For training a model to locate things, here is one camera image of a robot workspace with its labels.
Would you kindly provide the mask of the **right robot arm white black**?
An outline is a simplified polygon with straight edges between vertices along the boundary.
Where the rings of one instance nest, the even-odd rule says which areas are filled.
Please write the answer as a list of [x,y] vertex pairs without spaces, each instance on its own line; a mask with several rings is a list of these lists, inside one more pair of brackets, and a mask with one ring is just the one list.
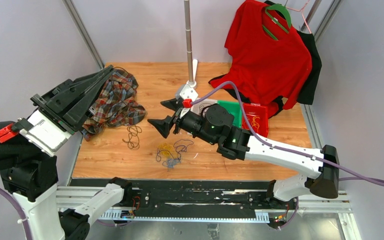
[[164,119],[148,119],[148,122],[167,138],[184,130],[217,146],[217,153],[229,160],[267,162],[292,169],[297,175],[272,180],[266,192],[266,203],[274,209],[302,195],[313,194],[320,198],[336,199],[339,196],[339,169],[337,150],[333,146],[322,149],[301,148],[265,139],[257,133],[233,125],[234,116],[215,103],[195,113],[180,106],[173,98],[161,104],[174,111]]

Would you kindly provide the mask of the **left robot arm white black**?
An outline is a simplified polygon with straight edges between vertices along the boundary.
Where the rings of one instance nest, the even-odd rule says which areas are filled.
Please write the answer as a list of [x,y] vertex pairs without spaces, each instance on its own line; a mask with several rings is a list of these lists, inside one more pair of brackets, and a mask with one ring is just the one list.
[[31,98],[26,118],[0,122],[0,194],[16,209],[28,240],[84,240],[91,226],[116,204],[133,201],[132,184],[115,177],[86,203],[59,211],[56,152],[95,113],[93,104],[113,66],[68,79]]

